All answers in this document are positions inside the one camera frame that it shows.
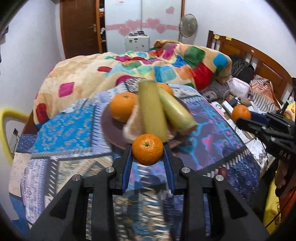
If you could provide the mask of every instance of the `orange on plate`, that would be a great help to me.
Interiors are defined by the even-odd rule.
[[[231,114],[231,119],[233,120],[234,123],[237,122],[238,118],[245,118],[250,120],[251,119],[251,112],[247,107],[244,105],[240,104],[234,107],[232,114]]]
[[[115,95],[110,102],[111,116],[120,122],[126,123],[131,116],[136,99],[137,95],[131,92],[122,92]]]
[[[138,163],[151,166],[163,155],[163,143],[155,135],[143,134],[134,140],[132,145],[133,157]]]
[[[174,95],[172,88],[169,87],[168,84],[165,84],[165,83],[157,83],[157,85],[160,86],[161,88],[163,88],[169,94]]]

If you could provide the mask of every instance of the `plate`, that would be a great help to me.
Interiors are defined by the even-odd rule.
[[[187,105],[180,100],[179,98],[175,97],[177,101],[181,103],[188,111],[189,108]],[[115,120],[111,114],[110,114],[110,105],[108,105],[105,110],[103,111],[102,117],[101,117],[101,126],[102,131],[104,134],[104,137],[107,141],[109,141],[111,144],[121,148],[125,149],[126,145],[128,144],[123,137],[123,126],[125,124]],[[168,144],[170,145],[170,148],[174,148],[177,145],[181,144],[183,141],[186,140],[187,135],[181,135],[178,133],[174,139],[170,140]]]

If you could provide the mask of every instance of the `yellow-green cylindrical fruit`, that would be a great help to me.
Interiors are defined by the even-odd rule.
[[[181,132],[189,134],[197,126],[193,115],[176,98],[157,86],[160,100],[163,104],[165,115],[169,122]]]
[[[167,142],[168,127],[155,82],[142,81],[139,83],[139,103],[145,133],[156,135],[162,142]]]

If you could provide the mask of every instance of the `wooden headboard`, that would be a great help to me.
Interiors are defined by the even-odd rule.
[[[226,55],[237,54],[241,59],[253,65],[255,74],[272,82],[274,95],[280,103],[282,103],[281,97],[287,84],[293,86],[292,77],[278,62],[246,43],[209,31],[207,48],[219,50]]]

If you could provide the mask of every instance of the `screw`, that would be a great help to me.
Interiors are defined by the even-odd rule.
[[[224,180],[224,177],[222,175],[217,175],[217,176],[215,176],[215,178],[219,182]]]
[[[72,177],[72,180],[73,180],[73,181],[79,181],[79,180],[80,180],[80,178],[81,178],[81,176],[80,176],[80,175],[78,175],[78,174],[75,174],[75,175]]]
[[[189,173],[190,172],[190,168],[189,167],[182,167],[181,171],[183,173]]]
[[[106,167],[106,169],[105,169],[105,171],[107,172],[107,173],[112,173],[112,172],[114,172],[114,167]]]

